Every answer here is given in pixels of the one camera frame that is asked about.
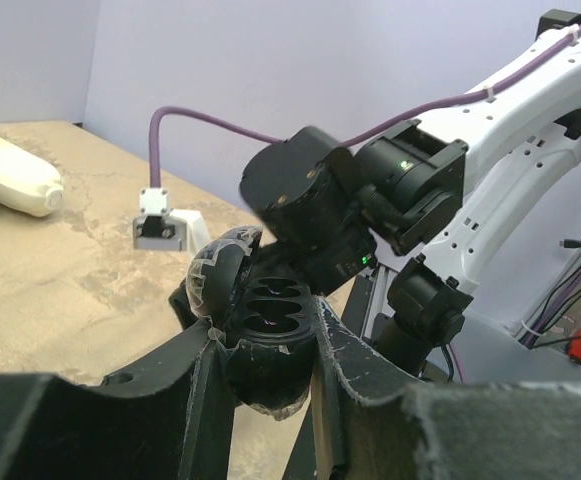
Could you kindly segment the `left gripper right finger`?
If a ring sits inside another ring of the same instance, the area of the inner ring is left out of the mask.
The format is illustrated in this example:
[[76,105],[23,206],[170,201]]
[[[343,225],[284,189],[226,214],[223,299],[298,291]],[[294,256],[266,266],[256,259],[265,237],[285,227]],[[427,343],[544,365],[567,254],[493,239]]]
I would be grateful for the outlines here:
[[422,383],[326,307],[281,302],[313,334],[312,403],[288,479],[581,479],[581,381]]

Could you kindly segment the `green napa cabbage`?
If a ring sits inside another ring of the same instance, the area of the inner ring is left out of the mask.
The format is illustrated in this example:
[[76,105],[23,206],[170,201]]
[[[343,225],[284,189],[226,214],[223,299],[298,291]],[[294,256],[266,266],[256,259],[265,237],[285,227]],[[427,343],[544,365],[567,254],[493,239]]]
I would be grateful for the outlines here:
[[64,182],[55,166],[0,137],[0,204],[43,218],[63,200]]

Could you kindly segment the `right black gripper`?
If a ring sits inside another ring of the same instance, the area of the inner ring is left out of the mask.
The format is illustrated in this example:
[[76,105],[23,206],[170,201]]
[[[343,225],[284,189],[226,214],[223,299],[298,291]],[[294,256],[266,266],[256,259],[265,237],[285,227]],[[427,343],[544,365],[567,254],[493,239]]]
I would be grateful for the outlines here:
[[[316,250],[302,252],[288,241],[277,240],[256,253],[254,273],[295,280],[305,284],[312,294],[330,295],[365,268],[374,267],[376,249],[373,235],[354,226]],[[173,290],[168,303],[183,330],[198,320],[191,309],[185,284]]]

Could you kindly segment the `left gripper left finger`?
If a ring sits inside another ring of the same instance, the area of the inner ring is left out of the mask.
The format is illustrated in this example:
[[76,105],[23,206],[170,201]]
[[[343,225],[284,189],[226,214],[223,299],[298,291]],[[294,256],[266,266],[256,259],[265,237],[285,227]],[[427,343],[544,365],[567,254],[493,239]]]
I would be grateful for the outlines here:
[[235,398],[199,321],[99,386],[0,373],[0,479],[224,479]]

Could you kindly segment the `black earbud charging case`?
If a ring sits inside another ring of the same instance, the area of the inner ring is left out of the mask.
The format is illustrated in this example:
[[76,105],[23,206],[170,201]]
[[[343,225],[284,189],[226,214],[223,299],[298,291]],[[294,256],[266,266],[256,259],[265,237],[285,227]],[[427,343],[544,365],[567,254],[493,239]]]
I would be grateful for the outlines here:
[[277,421],[308,396],[317,305],[280,247],[259,226],[226,231],[191,260],[182,287],[190,313],[209,324],[223,376],[243,404]]

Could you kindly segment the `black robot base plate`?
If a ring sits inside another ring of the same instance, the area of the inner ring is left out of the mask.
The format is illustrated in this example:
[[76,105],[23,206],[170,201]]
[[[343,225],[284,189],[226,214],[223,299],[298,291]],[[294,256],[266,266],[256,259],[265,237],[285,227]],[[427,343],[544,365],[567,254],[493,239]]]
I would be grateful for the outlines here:
[[376,343],[391,316],[386,300],[388,287],[385,269],[358,275],[341,317],[342,323],[369,345]]

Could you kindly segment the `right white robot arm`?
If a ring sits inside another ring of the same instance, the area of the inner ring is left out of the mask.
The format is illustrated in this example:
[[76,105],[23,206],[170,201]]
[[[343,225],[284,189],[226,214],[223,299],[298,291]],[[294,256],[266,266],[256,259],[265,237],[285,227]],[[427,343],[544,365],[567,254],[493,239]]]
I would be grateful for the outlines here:
[[240,194],[258,217],[207,244],[169,302],[240,340],[285,347],[301,287],[329,295],[406,258],[377,351],[416,374],[461,330],[480,276],[538,200],[581,162],[581,15],[544,15],[534,44],[465,97],[338,143],[315,127],[258,152]]

